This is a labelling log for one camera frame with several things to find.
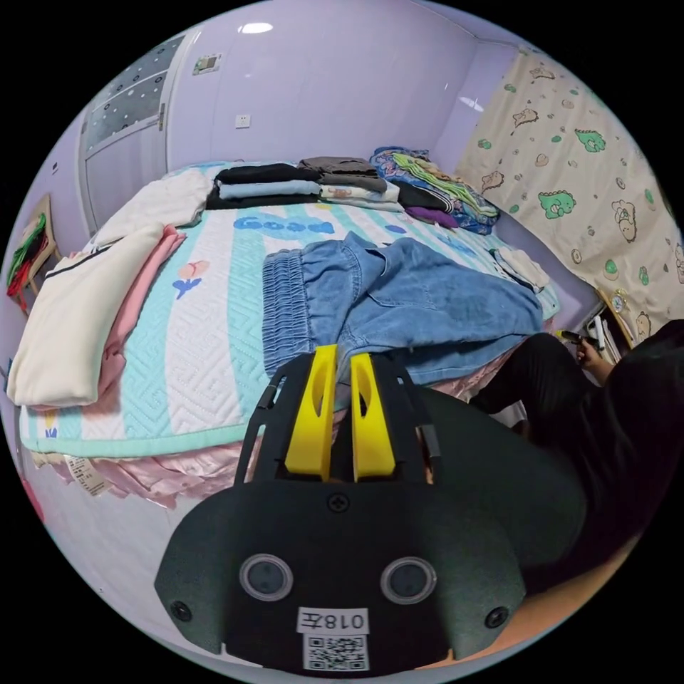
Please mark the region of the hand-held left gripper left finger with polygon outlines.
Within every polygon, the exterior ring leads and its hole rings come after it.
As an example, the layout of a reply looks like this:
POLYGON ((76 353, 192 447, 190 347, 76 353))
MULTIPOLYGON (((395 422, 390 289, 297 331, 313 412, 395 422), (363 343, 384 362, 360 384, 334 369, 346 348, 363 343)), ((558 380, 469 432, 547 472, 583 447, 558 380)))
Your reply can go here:
POLYGON ((291 475, 330 477, 336 363, 336 344, 316 349, 284 461, 291 475))

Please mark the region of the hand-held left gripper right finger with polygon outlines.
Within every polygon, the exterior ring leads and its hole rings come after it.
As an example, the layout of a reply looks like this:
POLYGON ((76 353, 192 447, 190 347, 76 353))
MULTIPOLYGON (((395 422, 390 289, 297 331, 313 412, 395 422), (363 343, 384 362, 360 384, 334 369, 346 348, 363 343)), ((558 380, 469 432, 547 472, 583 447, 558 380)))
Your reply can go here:
POLYGON ((350 372, 354 480, 389 478, 395 458, 371 355, 352 357, 350 372))

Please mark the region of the person's right hand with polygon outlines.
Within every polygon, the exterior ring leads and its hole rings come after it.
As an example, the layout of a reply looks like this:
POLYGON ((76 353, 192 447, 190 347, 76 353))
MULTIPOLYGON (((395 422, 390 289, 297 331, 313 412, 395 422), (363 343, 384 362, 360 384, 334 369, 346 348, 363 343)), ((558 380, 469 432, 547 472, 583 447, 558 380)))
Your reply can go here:
POLYGON ((599 386, 604 386, 615 365, 606 361, 588 340, 576 345, 576 358, 599 386))

